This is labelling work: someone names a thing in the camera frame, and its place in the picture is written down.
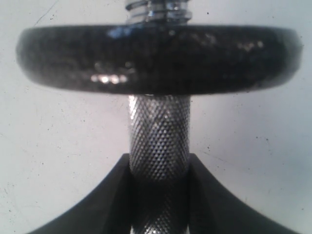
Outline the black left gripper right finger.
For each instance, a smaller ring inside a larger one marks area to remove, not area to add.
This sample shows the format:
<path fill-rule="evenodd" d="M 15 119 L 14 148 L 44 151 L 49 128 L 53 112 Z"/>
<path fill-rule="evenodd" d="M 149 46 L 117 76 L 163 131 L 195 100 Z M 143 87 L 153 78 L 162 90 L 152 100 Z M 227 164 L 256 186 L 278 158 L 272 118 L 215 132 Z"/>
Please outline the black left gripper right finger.
<path fill-rule="evenodd" d="M 190 154 L 190 233 L 281 234 L 283 227 L 230 193 Z"/>

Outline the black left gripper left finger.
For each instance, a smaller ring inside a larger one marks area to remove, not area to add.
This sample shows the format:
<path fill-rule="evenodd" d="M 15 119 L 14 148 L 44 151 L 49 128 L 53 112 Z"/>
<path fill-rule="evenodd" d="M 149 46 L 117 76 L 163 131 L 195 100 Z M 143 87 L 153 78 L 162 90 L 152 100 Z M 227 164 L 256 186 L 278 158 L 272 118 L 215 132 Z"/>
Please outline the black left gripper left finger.
<path fill-rule="evenodd" d="M 79 203 L 33 234 L 128 234 L 130 222 L 129 155 Z"/>

